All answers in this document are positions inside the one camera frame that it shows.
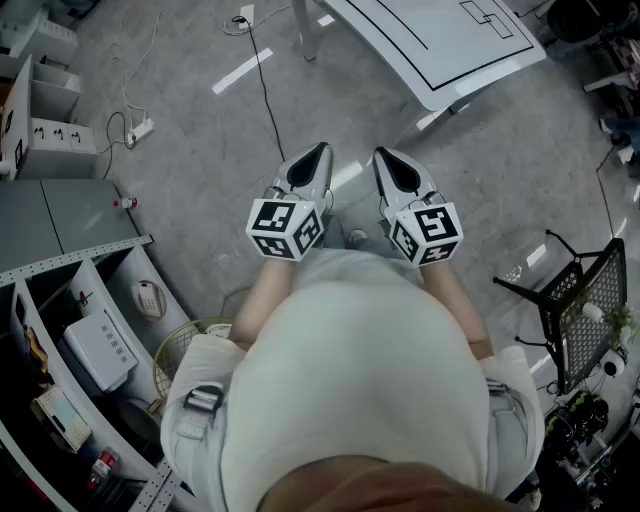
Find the black line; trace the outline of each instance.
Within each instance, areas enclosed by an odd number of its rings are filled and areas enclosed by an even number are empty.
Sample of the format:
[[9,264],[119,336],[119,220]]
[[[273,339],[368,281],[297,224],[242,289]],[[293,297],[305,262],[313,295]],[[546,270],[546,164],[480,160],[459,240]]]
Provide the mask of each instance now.
[[58,230],[56,229],[56,223],[53,222],[53,215],[51,215],[51,208],[49,208],[49,201],[47,201],[47,193],[44,191],[44,185],[42,181],[40,182],[40,188],[42,189],[42,195],[44,196],[44,204],[47,207],[47,212],[49,213],[49,218],[51,219],[51,225],[53,226],[53,232],[56,234],[56,238],[58,239],[58,245],[60,246],[60,251],[62,254],[65,254],[64,249],[62,248],[62,243],[60,243],[60,237],[58,236]]
[[420,41],[420,44],[421,44],[422,46],[424,46],[426,50],[428,50],[428,49],[429,49],[429,48],[427,47],[427,45],[424,43],[424,41],[423,41],[422,39],[420,39],[420,38],[415,34],[415,32],[414,32],[413,30],[411,30],[411,29],[407,26],[407,24],[406,24],[404,21],[402,21],[402,20],[398,17],[398,15],[397,15],[395,12],[393,12],[391,9],[389,9],[389,7],[387,7],[387,5],[386,5],[386,4],[383,4],[383,3],[381,2],[381,0],[378,0],[378,3],[379,3],[382,7],[384,7],[387,11],[389,11],[389,12],[391,13],[391,15],[392,15],[395,19],[397,19],[400,23],[402,23],[402,25],[404,26],[404,28],[406,28],[409,32],[411,32],[411,34],[413,35],[413,37],[415,37],[418,41]]
[[[482,19],[483,19],[484,21],[478,21],[478,18],[476,18],[476,17],[473,15],[473,13],[472,13],[471,11],[469,11],[469,9],[467,9],[467,8],[465,7],[465,5],[464,5],[464,4],[473,4],[473,5],[474,5],[474,6],[475,6],[475,7],[476,7],[476,8],[477,8],[481,13],[482,13]],[[487,14],[487,13],[486,13],[486,12],[484,12],[484,11],[482,10],[482,8],[481,8],[478,4],[476,4],[473,0],[467,0],[466,2],[460,2],[460,6],[461,6],[465,11],[467,11],[467,13],[469,14],[469,16],[471,16],[471,17],[474,19],[474,21],[475,21],[478,25],[486,25],[486,24],[489,24],[489,25],[491,26],[491,28],[494,30],[494,32],[495,32],[496,34],[498,34],[498,36],[499,36],[501,39],[503,39],[503,40],[504,40],[504,39],[509,39],[510,37],[513,37],[513,32],[511,32],[511,30],[509,30],[509,27],[507,27],[507,26],[504,24],[504,22],[500,19],[500,17],[499,17],[497,14],[495,14],[495,13]],[[509,35],[508,35],[508,36],[503,36],[503,35],[500,33],[500,31],[499,31],[499,30],[495,27],[495,25],[493,24],[495,20],[493,20],[493,19],[491,18],[491,16],[493,16],[497,21],[499,21],[500,23],[502,23],[502,26],[505,28],[505,30],[506,30],[507,32],[509,32]]]
[[510,37],[513,37],[513,32],[511,32],[511,30],[509,30],[509,27],[507,27],[507,26],[503,23],[503,21],[498,17],[498,15],[497,15],[497,14],[488,14],[488,15],[487,15],[487,18],[491,19],[491,16],[494,16],[494,17],[495,17],[495,19],[496,19],[497,21],[499,21],[499,22],[502,24],[502,26],[505,28],[505,30],[506,30],[507,32],[509,32],[509,35],[508,35],[508,36],[503,36],[503,35],[500,33],[500,31],[499,31],[499,30],[495,27],[495,25],[493,24],[493,20],[491,20],[491,21],[489,22],[489,25],[491,25],[491,28],[492,28],[493,30],[495,30],[495,31],[496,31],[496,34],[498,34],[498,35],[499,35],[503,40],[504,40],[504,39],[509,39]]
[[[478,8],[478,10],[482,13],[482,19],[484,19],[484,21],[478,21],[478,19],[477,19],[477,18],[476,18],[476,17],[475,17],[475,16],[474,16],[470,11],[469,11],[469,9],[467,9],[467,8],[464,6],[464,4],[473,4],[473,5],[475,5],[475,6]],[[469,16],[471,16],[471,17],[475,20],[475,22],[476,22],[478,25],[486,25],[487,23],[489,23],[489,20],[487,19],[487,13],[486,13],[486,12],[484,12],[484,11],[480,8],[480,6],[479,6],[477,3],[475,3],[473,0],[467,0],[466,2],[460,2],[460,6],[461,6],[465,11],[467,11],[467,14],[469,14]]]
[[432,91],[435,91],[435,89],[433,87],[431,87],[431,84],[429,83],[429,81],[424,77],[424,75],[420,72],[420,70],[415,66],[415,64],[413,62],[411,62],[411,59],[409,59],[409,57],[407,57],[405,55],[405,53],[398,47],[398,45],[393,41],[393,39],[391,39],[387,34],[385,34],[382,29],[371,19],[369,18],[369,16],[367,16],[365,13],[362,12],[362,10],[357,6],[354,5],[353,2],[351,2],[351,0],[347,0],[347,3],[353,7],[356,11],[358,11],[360,14],[362,14],[363,18],[366,18],[369,23],[371,23],[374,27],[376,27],[378,29],[378,32],[380,32],[384,37],[387,38],[387,40],[395,47],[396,50],[398,50],[398,52],[400,53],[400,55],[402,55],[405,60],[409,63],[409,65],[416,70],[416,73],[418,73],[420,75],[420,77],[422,78],[422,80],[424,80],[424,83],[426,83],[429,86],[429,89],[431,89]]
[[478,66],[474,69],[471,69],[469,71],[466,71],[465,73],[462,73],[461,75],[458,75],[456,77],[451,78],[450,80],[447,80],[446,82],[441,83],[440,85],[437,85],[435,87],[433,87],[429,81],[425,78],[425,76],[420,72],[420,70],[415,66],[415,64],[411,61],[411,59],[409,59],[409,57],[406,56],[406,54],[398,47],[398,45],[387,35],[384,33],[384,31],[371,19],[369,18],[369,16],[367,16],[364,12],[362,12],[362,10],[357,6],[354,5],[353,2],[351,0],[346,0],[347,3],[349,5],[351,5],[351,7],[353,7],[355,10],[357,10],[360,14],[362,14],[362,16],[369,21],[369,23],[371,23],[371,25],[373,25],[376,29],[378,29],[378,32],[380,32],[380,34],[382,34],[384,37],[387,38],[387,40],[395,47],[396,50],[398,50],[398,53],[400,53],[400,55],[402,55],[405,60],[407,61],[407,63],[413,68],[415,69],[416,73],[418,73],[418,75],[420,75],[420,78],[422,78],[422,80],[424,81],[425,84],[427,84],[427,87],[429,87],[429,89],[431,89],[432,91],[437,91],[438,89],[441,89],[442,87],[445,87],[446,85],[449,85],[452,82],[455,82],[456,80],[459,80],[460,78],[464,78],[467,75],[471,75],[473,73],[475,73],[476,71],[479,71],[483,68],[486,68],[487,66],[491,66],[492,64],[495,64],[496,62],[500,62],[501,60],[506,60],[510,57],[513,57],[515,55],[518,55],[520,53],[532,50],[534,48],[533,44],[531,43],[531,41],[529,41],[529,38],[525,35],[524,32],[522,32],[522,30],[520,29],[520,27],[518,27],[518,25],[511,19],[511,17],[504,11],[504,9],[502,9],[502,7],[500,7],[495,0],[493,0],[493,3],[496,4],[498,6],[498,8],[502,11],[502,13],[509,19],[509,21],[511,21],[516,28],[518,29],[518,31],[522,34],[522,37],[524,37],[525,41],[527,41],[527,43],[529,43],[529,47],[528,48],[523,48],[522,50],[518,50],[517,52],[513,52],[510,53],[509,55],[503,55],[502,57],[499,57],[497,59],[494,59],[490,62],[487,62],[486,64],[482,64],[481,66]]

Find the power strip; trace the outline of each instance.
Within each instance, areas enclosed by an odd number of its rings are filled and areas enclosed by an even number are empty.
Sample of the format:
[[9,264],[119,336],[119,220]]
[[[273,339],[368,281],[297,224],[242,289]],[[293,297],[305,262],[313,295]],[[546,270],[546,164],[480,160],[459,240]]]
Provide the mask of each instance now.
[[138,144],[142,139],[148,136],[155,127],[155,124],[151,118],[145,119],[143,123],[140,123],[135,129],[131,130],[127,135],[127,142],[129,146]]

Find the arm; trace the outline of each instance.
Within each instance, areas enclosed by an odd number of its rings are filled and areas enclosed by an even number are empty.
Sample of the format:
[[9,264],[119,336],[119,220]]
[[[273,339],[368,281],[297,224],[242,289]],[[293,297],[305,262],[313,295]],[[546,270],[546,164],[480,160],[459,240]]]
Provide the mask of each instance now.
[[248,351],[271,314],[291,293],[295,262],[268,259],[240,308],[229,339]]
[[438,299],[462,327],[476,359],[492,356],[487,328],[451,266],[447,262],[435,263],[421,267],[420,273],[424,289]]

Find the white cabinet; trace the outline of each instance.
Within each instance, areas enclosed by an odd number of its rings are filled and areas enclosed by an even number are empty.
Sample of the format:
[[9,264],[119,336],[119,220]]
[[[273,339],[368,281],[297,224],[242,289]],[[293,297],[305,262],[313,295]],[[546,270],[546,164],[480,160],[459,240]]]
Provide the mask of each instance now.
[[88,126],[32,118],[32,138],[19,170],[22,179],[91,178],[97,158]]
[[93,178],[97,158],[88,126],[64,122],[80,95],[77,76],[29,57],[5,103],[0,146],[22,179]]
[[69,130],[65,123],[32,119],[33,149],[45,151],[72,151]]

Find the white cube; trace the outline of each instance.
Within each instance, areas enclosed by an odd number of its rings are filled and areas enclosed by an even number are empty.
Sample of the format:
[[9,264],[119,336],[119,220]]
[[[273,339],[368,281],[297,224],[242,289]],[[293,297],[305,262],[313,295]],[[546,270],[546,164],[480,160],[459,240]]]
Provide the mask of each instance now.
[[246,233],[266,258],[300,261],[324,228],[313,201],[256,199]]
[[396,213],[389,237],[416,267],[448,260],[464,238],[453,203]]

